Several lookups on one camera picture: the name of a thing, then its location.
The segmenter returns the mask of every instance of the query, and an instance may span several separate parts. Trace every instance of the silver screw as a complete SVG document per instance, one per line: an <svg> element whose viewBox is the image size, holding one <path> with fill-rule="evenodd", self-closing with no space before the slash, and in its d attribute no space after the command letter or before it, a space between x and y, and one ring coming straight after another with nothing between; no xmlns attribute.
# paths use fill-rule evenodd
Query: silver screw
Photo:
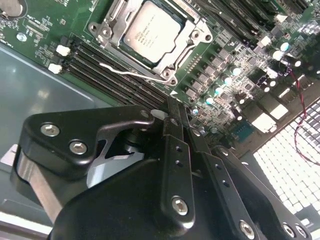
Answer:
<svg viewBox="0 0 320 240"><path fill-rule="evenodd" d="M307 238L307 233L306 231L299 225L295 225L295 228L298 230L298 232L306 239Z"/></svg>
<svg viewBox="0 0 320 240"><path fill-rule="evenodd" d="M22 33L22 32L19 32L17 35L16 35L16 39L18 39L20 42L26 42L28 40L27 36Z"/></svg>
<svg viewBox="0 0 320 240"><path fill-rule="evenodd" d="M44 124L41 126L40 131L42 134L48 137L55 137L58 136L60 133L60 129L52 124Z"/></svg>
<svg viewBox="0 0 320 240"><path fill-rule="evenodd" d="M200 132L198 132L198 130L192 129L192 132L193 132L194 135L196 135L197 137L200 137Z"/></svg>
<svg viewBox="0 0 320 240"><path fill-rule="evenodd" d="M140 111L140 114L147 119L149 118L149 114L145 110Z"/></svg>
<svg viewBox="0 0 320 240"><path fill-rule="evenodd" d="M170 121L171 121L174 125L176 125L176 126L179 125L179 124L177 123L177 120L175 120L174 118L171 118Z"/></svg>
<svg viewBox="0 0 320 240"><path fill-rule="evenodd" d="M240 223L239 223L239 226L240 226L240 229L241 231L244 233L244 235L252 240L252 239L255 239L255 232L254 230L252 229L252 227L246 223L245 221L241 220Z"/></svg>
<svg viewBox="0 0 320 240"><path fill-rule="evenodd" d="M188 213L188 206L180 197L175 197L172 199L172 207L181 216L184 216Z"/></svg>
<svg viewBox="0 0 320 240"><path fill-rule="evenodd" d="M284 223L283 229L290 237L294 238L296 236L295 232L292 230L292 228L288 224Z"/></svg>
<svg viewBox="0 0 320 240"><path fill-rule="evenodd" d="M87 146L80 141L73 141L72 143L70 143L69 149L74 154L82 155L86 153Z"/></svg>
<svg viewBox="0 0 320 240"><path fill-rule="evenodd" d="M191 37L193 39L198 39L200 36L200 32L198 30L194 30L192 33L191 33Z"/></svg>
<svg viewBox="0 0 320 240"><path fill-rule="evenodd" d="M225 150L224 148L220 148L220 151L223 153L223 155L228 156L229 153L227 152L227 150Z"/></svg>
<svg viewBox="0 0 320 240"><path fill-rule="evenodd" d="M170 77L171 71L169 69L165 69L163 70L162 75L167 79Z"/></svg>

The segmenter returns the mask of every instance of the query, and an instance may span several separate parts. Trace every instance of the red wire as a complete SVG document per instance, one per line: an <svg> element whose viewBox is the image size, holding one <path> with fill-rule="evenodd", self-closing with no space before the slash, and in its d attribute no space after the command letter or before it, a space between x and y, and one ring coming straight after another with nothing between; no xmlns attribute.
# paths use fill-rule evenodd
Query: red wire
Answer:
<svg viewBox="0 0 320 240"><path fill-rule="evenodd" d="M294 146L295 146L295 150L296 152L299 154L299 156L305 160L305 161L308 161L310 163L313 163L317 166L320 166L320 163L319 162L314 162L312 160L310 160L308 157L306 157L301 151L300 149L298 148L298 142L297 142L297 135L298 135L298 130L302 127L302 124L304 123L304 121L306 120L307 118L307 110L306 110L306 106L305 106L305 101L304 101L304 96L302 94L302 90L301 90L301 86L300 86L300 82L299 80L297 79L297 77L295 76L295 74L290 71L289 73L291 75L291 77L294 79L295 81L295 84L296 84L296 88L299 92L299 98L300 98L300 102L301 102L301 105L302 105L302 109L303 109L303 116L302 116L302 119L301 121L298 123L298 125L296 126L295 128L295 131L294 131Z"/></svg>

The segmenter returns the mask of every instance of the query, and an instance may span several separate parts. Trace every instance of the white component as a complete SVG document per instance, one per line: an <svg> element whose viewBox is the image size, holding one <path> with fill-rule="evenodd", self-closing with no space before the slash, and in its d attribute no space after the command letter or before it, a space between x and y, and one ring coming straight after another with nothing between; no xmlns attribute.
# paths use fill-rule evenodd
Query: white component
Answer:
<svg viewBox="0 0 320 240"><path fill-rule="evenodd" d="M6 154L1 158L0 162L12 166L16 157L18 144L12 145L12 147L6 152Z"/></svg>
<svg viewBox="0 0 320 240"><path fill-rule="evenodd" d="M286 113L288 112L288 109L280 104L277 106L273 111L270 112L270 115L273 116L275 119L279 120L281 119Z"/></svg>
<svg viewBox="0 0 320 240"><path fill-rule="evenodd" d="M172 90L172 92L170 93L170 95L176 95L178 94L175 90Z"/></svg>
<svg viewBox="0 0 320 240"><path fill-rule="evenodd" d="M290 44L288 42L284 42L280 45L280 50L282 52L286 52L288 51L289 47L290 47Z"/></svg>
<svg viewBox="0 0 320 240"><path fill-rule="evenodd" d="M252 125L266 134L270 129L276 126L276 122L267 114L262 113L255 121L252 122Z"/></svg>
<svg viewBox="0 0 320 240"><path fill-rule="evenodd" d="M239 76L242 73L242 70L239 67L232 66L230 68L230 72L232 73L233 76Z"/></svg>
<svg viewBox="0 0 320 240"><path fill-rule="evenodd" d="M264 38L262 38L260 40L260 43L263 45L263 46L267 46L269 43L271 43L271 39L268 37L268 36L265 36Z"/></svg>
<svg viewBox="0 0 320 240"><path fill-rule="evenodd" d="M61 56L63 57L66 57L69 55L70 53L70 48L69 47L66 47L66 46L62 46L62 45L58 45L56 47L56 50L55 50L58 54L60 54Z"/></svg>
<svg viewBox="0 0 320 240"><path fill-rule="evenodd" d="M50 63L48 70L54 74L59 74L62 71L62 66L54 63Z"/></svg>
<svg viewBox="0 0 320 240"><path fill-rule="evenodd" d="M273 54L272 54L272 58L275 59L275 60L278 60L278 61L280 61L283 56L284 56L284 52L278 51L278 50L274 51Z"/></svg>
<svg viewBox="0 0 320 240"><path fill-rule="evenodd" d="M266 69L266 74L268 74L270 79L276 79L279 76L279 74L275 70L269 67Z"/></svg>
<svg viewBox="0 0 320 240"><path fill-rule="evenodd" d="M275 19L278 20L279 23L283 23L287 18L288 16L281 15L281 14L278 14L277 16L275 16Z"/></svg>
<svg viewBox="0 0 320 240"><path fill-rule="evenodd" d="M123 41L141 56L157 63L175 48L181 26L151 1L146 1Z"/></svg>

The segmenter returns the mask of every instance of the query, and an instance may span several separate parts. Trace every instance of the ram slot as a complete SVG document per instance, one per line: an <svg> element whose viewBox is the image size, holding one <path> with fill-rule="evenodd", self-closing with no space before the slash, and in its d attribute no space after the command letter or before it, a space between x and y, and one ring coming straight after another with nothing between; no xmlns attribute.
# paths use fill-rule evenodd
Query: ram slot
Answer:
<svg viewBox="0 0 320 240"><path fill-rule="evenodd" d="M238 11L234 10L232 7L230 7L230 3L226 3L223 0L214 0L211 2L212 6L220 10L221 12L225 13L229 17L231 17L236 24L236 28L242 28L243 30L246 30L249 35L256 36L259 32L259 29L252 26L248 21L246 21L246 18L243 18Z"/></svg>
<svg viewBox="0 0 320 240"><path fill-rule="evenodd" d="M89 67L92 70L92 73L100 79L108 79L108 83L115 89L118 89L118 92L122 95L127 96L129 99L134 99L139 101L141 104L145 101L144 105L148 105L148 108L157 108L158 103L155 99L152 99L149 96L141 95L140 88L137 85L131 84L125 78L109 72L106 69L103 69L100 65L97 65L93 62L93 59L81 56L80 54L76 55L76 60L79 59L83 63L82 67Z"/></svg>
<svg viewBox="0 0 320 240"><path fill-rule="evenodd" d="M267 15L264 15L262 11L257 12L257 9L260 10L257 4L251 6L246 0L233 1L233 3L243 11L246 18L250 17L251 21L254 21L257 25L269 31L274 28L275 25L270 22Z"/></svg>
<svg viewBox="0 0 320 240"><path fill-rule="evenodd" d="M265 4L260 0L239 0L248 10L255 12L255 15L263 17L265 20L270 20L269 16L274 16L276 12L270 11Z"/></svg>
<svg viewBox="0 0 320 240"><path fill-rule="evenodd" d="M101 53L99 50L87 45L87 44L82 44L81 46L78 47L78 50L86 53L87 55L90 55L93 59L95 59L95 62L97 65L99 63L106 63L108 65L111 65L112 67L115 67L119 71L128 71L125 67L122 65L112 61L109 59L107 56L105 56L103 53ZM152 98L158 99L160 102L164 102L167 96L156 89L155 87L151 86L149 83L145 82L142 78L139 78L137 76L130 76L129 78L134 84L139 85L139 89L141 91L144 91L146 94L150 95Z"/></svg>
<svg viewBox="0 0 320 240"><path fill-rule="evenodd" d="M73 63L70 64L70 68L77 70L78 72L80 72L82 75L85 75L86 77L88 77L91 80L95 80L99 83L102 83L104 85L104 87L107 87L107 89L109 89L112 94L110 95L112 98L114 98L115 100L121 100L121 103L124 103L125 105L131 105L131 104L135 104L135 105L143 105L146 108L148 108L149 110L152 110L155 108L154 105L145 102L143 100L137 100L136 97L134 97L134 94L130 91L125 91L123 89L120 89L119 86L117 84L114 84L110 78L105 78L99 74L97 74L97 72L92 71L92 69L87 69L87 66L81 62L76 62L74 61Z"/></svg>
<svg viewBox="0 0 320 240"><path fill-rule="evenodd" d="M309 7L308 3L304 0L283 0L283 3L295 14L303 14Z"/></svg>
<svg viewBox="0 0 320 240"><path fill-rule="evenodd" d="M138 104L149 110L160 109L167 98L166 94L139 77L119 75L100 66L99 63L106 63L120 71L127 71L79 38L74 41L72 55L71 59L65 61L67 65L64 69L121 104Z"/></svg>

